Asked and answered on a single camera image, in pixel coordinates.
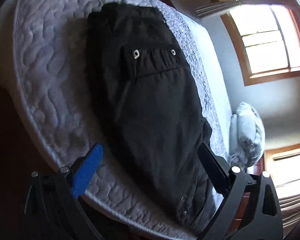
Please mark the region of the black quilted pants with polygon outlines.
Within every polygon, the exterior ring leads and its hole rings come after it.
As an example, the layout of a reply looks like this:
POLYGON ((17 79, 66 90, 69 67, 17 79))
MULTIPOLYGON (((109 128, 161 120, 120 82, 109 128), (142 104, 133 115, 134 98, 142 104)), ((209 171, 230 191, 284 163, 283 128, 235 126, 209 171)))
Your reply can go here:
POLYGON ((168 216, 201 233, 216 210, 212 129, 163 15, 108 3, 89 15, 87 35, 90 103, 111 153, 168 216))

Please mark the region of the folded grey blue duvet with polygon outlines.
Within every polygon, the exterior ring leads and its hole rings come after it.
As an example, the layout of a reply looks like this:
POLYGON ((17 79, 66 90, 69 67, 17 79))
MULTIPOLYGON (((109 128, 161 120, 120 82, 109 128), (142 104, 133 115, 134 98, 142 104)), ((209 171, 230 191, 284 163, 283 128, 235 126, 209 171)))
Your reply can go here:
POLYGON ((228 163, 245 171, 260 160, 265 145, 266 134, 260 115, 252 105, 241 102, 230 120, 228 163))

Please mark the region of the dark red wooden headboard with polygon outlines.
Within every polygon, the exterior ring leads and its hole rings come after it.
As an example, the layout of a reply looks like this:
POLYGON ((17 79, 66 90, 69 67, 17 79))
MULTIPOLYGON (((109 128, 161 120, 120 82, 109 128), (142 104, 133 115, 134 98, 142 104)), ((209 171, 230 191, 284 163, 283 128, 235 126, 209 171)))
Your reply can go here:
MULTIPOLYGON (((256 164, 246 169, 247 173, 254 174, 254 175, 260 175, 263 171, 264 171, 264 156, 262 156, 256 164)), ((234 232, 235 230, 238 229, 243 219, 245 210, 247 208, 249 198, 250 198, 250 192, 246 192, 243 194, 238 210, 234 216, 230 228, 228 229, 228 233, 234 232)))

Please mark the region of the wooden framed headboard window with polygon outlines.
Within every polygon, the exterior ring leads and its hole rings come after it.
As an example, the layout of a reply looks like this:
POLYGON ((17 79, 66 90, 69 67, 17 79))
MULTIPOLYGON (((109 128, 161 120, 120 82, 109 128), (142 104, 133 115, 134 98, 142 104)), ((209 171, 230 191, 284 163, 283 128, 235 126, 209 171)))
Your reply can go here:
POLYGON ((276 187, 300 181, 300 143, 266 150, 264 164, 276 187))

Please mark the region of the grey headboard window curtain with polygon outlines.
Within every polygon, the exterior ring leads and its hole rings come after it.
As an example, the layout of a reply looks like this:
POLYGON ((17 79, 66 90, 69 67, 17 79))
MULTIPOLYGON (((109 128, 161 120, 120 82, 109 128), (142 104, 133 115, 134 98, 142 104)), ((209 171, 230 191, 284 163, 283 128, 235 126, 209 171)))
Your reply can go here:
POLYGON ((289 231, 300 220, 300 194, 279 199, 283 230, 289 231))

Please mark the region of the light blue bed sheet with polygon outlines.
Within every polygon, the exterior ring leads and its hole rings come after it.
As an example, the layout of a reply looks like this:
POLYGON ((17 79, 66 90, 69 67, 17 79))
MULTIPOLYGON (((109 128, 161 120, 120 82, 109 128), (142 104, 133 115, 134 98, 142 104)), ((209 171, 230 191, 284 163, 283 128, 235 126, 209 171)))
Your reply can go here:
POLYGON ((218 152, 216 149, 213 149, 213 152, 217 155, 222 155, 223 157, 227 158, 229 155, 229 133, 232 110, 226 91, 222 70, 207 30, 202 25, 194 22, 190 18, 184 17, 184 20, 191 30, 194 41, 199 50, 200 57, 202 58, 207 82, 210 87, 212 99, 216 108, 218 123, 221 129, 218 134, 222 136, 225 147, 225 150, 221 152, 218 152))

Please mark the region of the grey patterned quilted bedspread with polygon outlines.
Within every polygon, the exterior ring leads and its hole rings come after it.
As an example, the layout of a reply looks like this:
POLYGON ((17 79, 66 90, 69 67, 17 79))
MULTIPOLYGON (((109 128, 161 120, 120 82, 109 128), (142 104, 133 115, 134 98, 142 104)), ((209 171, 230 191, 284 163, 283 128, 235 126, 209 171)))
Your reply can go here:
POLYGON ((203 116, 212 127, 212 150, 225 150, 187 16, 159 0, 6 0, 0 9, 0 83, 43 158, 57 169, 102 139, 89 106, 84 51, 87 17, 108 2, 161 11, 191 67, 203 116))

